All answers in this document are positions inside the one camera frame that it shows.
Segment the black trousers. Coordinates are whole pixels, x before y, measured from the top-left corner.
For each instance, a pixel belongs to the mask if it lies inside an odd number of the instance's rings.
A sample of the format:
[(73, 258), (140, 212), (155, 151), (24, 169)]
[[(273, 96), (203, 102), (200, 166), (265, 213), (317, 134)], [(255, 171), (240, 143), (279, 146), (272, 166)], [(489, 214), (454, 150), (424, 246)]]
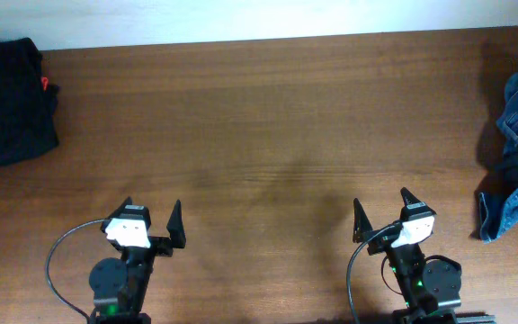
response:
[(0, 167), (37, 158), (59, 144), (53, 123), (59, 86), (43, 91), (43, 56), (29, 38), (0, 41)]

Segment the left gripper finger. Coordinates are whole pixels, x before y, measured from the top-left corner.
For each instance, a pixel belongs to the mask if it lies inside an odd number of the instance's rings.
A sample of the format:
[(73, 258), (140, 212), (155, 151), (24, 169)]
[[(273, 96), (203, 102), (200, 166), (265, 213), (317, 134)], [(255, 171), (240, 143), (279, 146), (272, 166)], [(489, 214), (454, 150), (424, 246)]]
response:
[(166, 229), (173, 248), (185, 248), (186, 234), (183, 226), (182, 203), (177, 200), (167, 222)]
[(123, 213), (127, 205), (132, 205), (132, 199), (130, 196), (128, 196), (119, 207), (117, 207), (109, 216), (109, 219), (112, 218), (119, 218), (120, 215)]

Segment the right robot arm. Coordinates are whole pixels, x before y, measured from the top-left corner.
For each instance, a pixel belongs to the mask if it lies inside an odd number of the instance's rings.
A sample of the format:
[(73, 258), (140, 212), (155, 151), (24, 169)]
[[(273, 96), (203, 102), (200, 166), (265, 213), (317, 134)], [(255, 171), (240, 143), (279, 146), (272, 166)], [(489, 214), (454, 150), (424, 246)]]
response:
[(374, 229), (359, 199), (353, 200), (353, 242), (358, 245), (350, 257), (345, 281), (353, 320), (361, 320), (354, 307), (352, 277), (356, 257), (363, 250), (373, 256), (383, 253), (382, 265), (388, 265), (397, 280), (398, 294), (406, 307), (394, 310), (392, 323), (401, 324), (479, 324), (495, 323), (486, 313), (459, 315), (462, 267), (442, 255), (426, 256), (420, 244), (433, 235), (436, 212), (407, 188), (400, 190), (404, 206), (399, 218)]

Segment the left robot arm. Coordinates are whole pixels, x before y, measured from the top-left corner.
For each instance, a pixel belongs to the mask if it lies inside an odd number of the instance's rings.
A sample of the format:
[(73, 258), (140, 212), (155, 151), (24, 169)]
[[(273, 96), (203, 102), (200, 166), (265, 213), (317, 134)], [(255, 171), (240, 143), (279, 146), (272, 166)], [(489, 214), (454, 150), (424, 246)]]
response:
[(186, 245), (182, 204), (176, 201), (166, 224), (166, 237), (149, 234), (148, 207), (136, 205), (131, 198), (105, 220), (101, 231), (121, 256), (99, 261), (89, 274), (94, 292), (91, 323), (149, 323), (142, 307), (157, 257), (171, 257)]

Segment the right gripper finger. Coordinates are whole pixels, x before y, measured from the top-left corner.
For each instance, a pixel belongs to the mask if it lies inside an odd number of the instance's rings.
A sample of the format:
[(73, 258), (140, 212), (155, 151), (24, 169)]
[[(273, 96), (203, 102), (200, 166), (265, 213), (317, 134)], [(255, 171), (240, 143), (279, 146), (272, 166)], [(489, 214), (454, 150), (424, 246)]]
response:
[(362, 243), (369, 237), (373, 228), (367, 217), (361, 202), (355, 198), (353, 200), (354, 222), (353, 222), (353, 243)]
[(403, 187), (400, 193), (404, 202), (401, 216), (434, 216), (436, 214), (431, 207), (419, 200), (406, 187)]

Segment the black clothes stack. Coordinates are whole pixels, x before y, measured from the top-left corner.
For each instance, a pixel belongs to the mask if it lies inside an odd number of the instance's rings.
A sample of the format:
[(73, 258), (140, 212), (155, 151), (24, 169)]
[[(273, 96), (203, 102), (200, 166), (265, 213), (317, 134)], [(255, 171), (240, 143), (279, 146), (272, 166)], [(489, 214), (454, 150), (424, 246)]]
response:
[(43, 91), (46, 91), (48, 89), (48, 86), (49, 86), (49, 79), (45, 76), (43, 76), (41, 79), (41, 85), (42, 85), (42, 89)]

